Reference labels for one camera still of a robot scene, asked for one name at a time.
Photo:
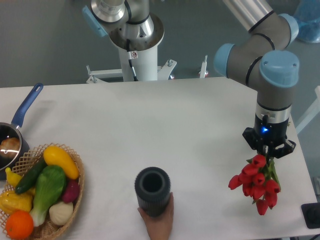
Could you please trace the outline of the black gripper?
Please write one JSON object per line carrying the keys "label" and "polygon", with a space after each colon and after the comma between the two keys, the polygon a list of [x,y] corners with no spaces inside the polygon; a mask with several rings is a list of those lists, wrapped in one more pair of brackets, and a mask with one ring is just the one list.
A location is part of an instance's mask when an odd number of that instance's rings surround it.
{"label": "black gripper", "polygon": [[287,127],[289,120],[280,123],[267,123],[263,125],[263,121],[255,115],[254,127],[247,127],[242,136],[252,150],[262,151],[263,145],[269,146],[270,143],[276,147],[273,150],[272,156],[280,159],[291,154],[296,147],[296,143],[286,139]]}

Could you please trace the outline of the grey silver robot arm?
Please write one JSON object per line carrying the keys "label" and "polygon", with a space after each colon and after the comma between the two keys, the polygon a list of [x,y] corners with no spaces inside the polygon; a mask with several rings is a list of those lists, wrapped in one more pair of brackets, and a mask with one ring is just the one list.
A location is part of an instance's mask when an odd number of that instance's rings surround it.
{"label": "grey silver robot arm", "polygon": [[[227,0],[225,5],[250,38],[240,46],[222,45],[214,56],[214,69],[257,92],[254,127],[242,135],[259,154],[279,159],[296,147],[287,138],[287,125],[300,63],[286,48],[297,37],[298,24],[288,14],[276,14],[264,0]],[[124,81],[170,78],[176,63],[158,65],[164,26],[147,0],[92,0],[82,14],[97,35],[109,36],[118,48],[121,70],[116,74]]]}

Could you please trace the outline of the person's hand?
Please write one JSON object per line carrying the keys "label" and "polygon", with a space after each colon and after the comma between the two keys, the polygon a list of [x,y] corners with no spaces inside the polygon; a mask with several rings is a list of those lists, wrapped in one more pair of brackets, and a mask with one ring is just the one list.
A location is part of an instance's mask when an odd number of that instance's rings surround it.
{"label": "person's hand", "polygon": [[150,240],[168,240],[170,238],[174,222],[174,196],[170,193],[168,205],[164,212],[158,217],[150,217],[142,209],[137,209],[144,221]]}

